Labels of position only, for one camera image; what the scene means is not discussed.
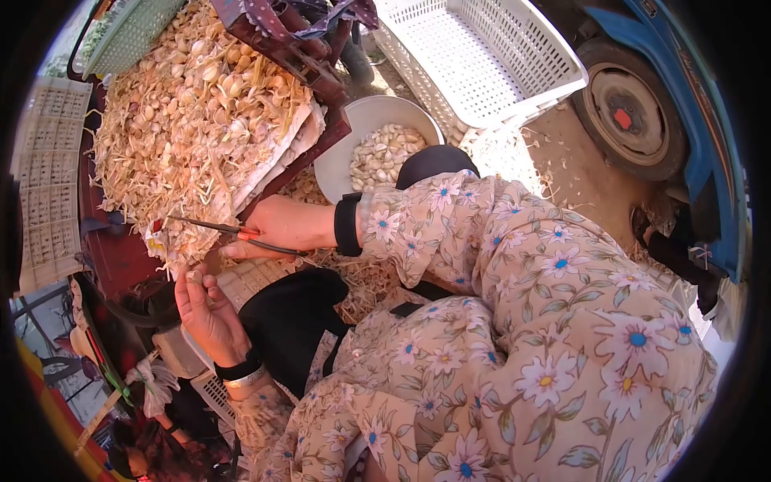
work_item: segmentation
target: hair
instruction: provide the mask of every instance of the hair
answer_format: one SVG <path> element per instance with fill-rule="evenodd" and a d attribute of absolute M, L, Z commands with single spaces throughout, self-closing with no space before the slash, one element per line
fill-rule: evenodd
<path fill-rule="evenodd" d="M 107 450 L 109 465 L 126 479 L 135 480 L 136 477 L 131 473 L 129 457 L 126 453 L 127 447 L 136 445 L 134 428 L 122 420 L 116 420 L 109 428 L 109 438 L 113 442 L 113 445 Z"/>
<path fill-rule="evenodd" d="M 113 445 L 107 449 L 107 462 L 122 477 L 129 480 L 136 480 L 134 474 L 131 472 L 131 466 L 129 465 L 129 457 L 126 455 L 126 451 Z"/>
<path fill-rule="evenodd" d="M 113 445 L 121 449 L 136 445 L 133 426 L 123 420 L 113 422 L 113 425 L 109 428 L 109 438 L 112 439 Z"/>

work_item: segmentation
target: hand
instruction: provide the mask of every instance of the hand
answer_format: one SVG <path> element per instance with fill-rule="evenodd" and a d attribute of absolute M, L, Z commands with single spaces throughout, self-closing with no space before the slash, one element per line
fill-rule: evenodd
<path fill-rule="evenodd" d="M 246 220 L 246 226 L 261 233 L 258 241 L 281 248 L 311 251 L 337 246 L 334 206 L 318 206 L 273 195 L 257 204 Z M 246 241 L 230 243 L 220 252 L 229 258 L 294 259 L 294 256 L 258 248 Z"/>
<path fill-rule="evenodd" d="M 216 364 L 229 368 L 246 361 L 251 340 L 217 279 L 206 274 L 206 265 L 181 270 L 174 297 L 182 325 Z"/>

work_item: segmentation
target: wheel hub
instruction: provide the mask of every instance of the wheel hub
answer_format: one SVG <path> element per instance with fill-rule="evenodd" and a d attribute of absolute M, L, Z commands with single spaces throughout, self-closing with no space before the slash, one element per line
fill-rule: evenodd
<path fill-rule="evenodd" d="M 642 166 L 660 162 L 668 148 L 668 132 L 650 89 L 620 66 L 594 67 L 586 93 L 594 104 L 600 134 L 631 162 Z"/>

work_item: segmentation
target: woman's left hand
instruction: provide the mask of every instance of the woman's left hand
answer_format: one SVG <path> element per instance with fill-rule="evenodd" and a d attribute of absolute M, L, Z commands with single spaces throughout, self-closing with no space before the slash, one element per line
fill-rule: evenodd
<path fill-rule="evenodd" d="M 182 325 L 214 363 L 228 368 L 246 361 L 251 340 L 217 279 L 206 274 L 206 265 L 183 270 L 174 297 Z"/>

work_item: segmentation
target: scissors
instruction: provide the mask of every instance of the scissors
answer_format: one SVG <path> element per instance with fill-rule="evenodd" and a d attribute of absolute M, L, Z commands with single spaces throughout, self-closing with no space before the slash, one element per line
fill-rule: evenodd
<path fill-rule="evenodd" d="M 195 219 L 189 219 L 187 217 L 177 217 L 177 216 L 169 216 L 169 217 L 172 219 L 176 219 L 177 221 L 186 221 L 188 223 L 195 224 L 196 226 L 203 226 L 204 228 L 216 229 L 220 233 L 236 234 L 238 236 L 238 239 L 241 239 L 242 241 L 246 241 L 247 243 L 253 244 L 254 246 L 257 246 L 259 248 L 268 249 L 270 251 L 276 251 L 277 253 L 291 254 L 292 256 L 308 256 L 308 252 L 306 251 L 297 251 L 296 249 L 279 248 L 278 246 L 273 246 L 272 244 L 265 244 L 261 241 L 257 241 L 257 239 L 255 238 L 260 234 L 255 230 L 246 228 L 244 226 L 230 226 L 228 224 L 207 223 L 205 221 L 198 221 Z"/>

